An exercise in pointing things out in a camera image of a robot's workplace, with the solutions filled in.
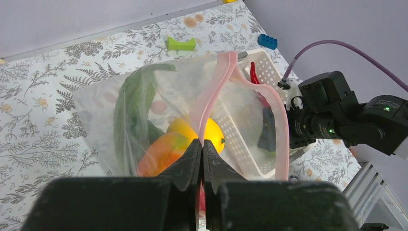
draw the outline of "plastic bag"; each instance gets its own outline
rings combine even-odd
[[[236,52],[174,60],[77,90],[74,101],[87,143],[115,176],[155,176],[193,138],[209,137],[220,156],[247,179],[287,180],[283,104],[271,86],[248,82],[237,61]],[[259,145],[265,131],[263,143],[275,147]]]

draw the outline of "toy block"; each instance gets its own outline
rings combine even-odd
[[[169,51],[193,51],[195,45],[195,38],[190,39],[188,42],[179,42],[172,37],[168,37],[166,41],[166,46]]]
[[[258,44],[269,49],[276,49],[278,47],[278,40],[268,35],[261,34],[258,37]]]

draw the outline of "camera lens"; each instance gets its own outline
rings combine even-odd
[[[297,137],[311,139],[340,139],[331,113],[298,113],[292,131]]]

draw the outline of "tablecloth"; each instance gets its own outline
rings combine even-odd
[[[0,230],[18,230],[51,180],[111,175],[84,141],[75,90],[154,62],[255,49],[261,33],[237,1],[0,65]],[[195,38],[196,49],[168,51],[168,36]],[[268,52],[282,74],[287,62],[277,49]],[[290,175],[330,181],[342,190],[359,168],[343,142],[319,140],[291,163]]]

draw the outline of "green leafy vegetable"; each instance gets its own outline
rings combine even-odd
[[[156,94],[156,70],[175,71],[172,64],[144,66],[126,78],[116,100],[114,141],[119,166],[124,174],[134,175],[145,150],[164,133],[148,120],[148,112]]]

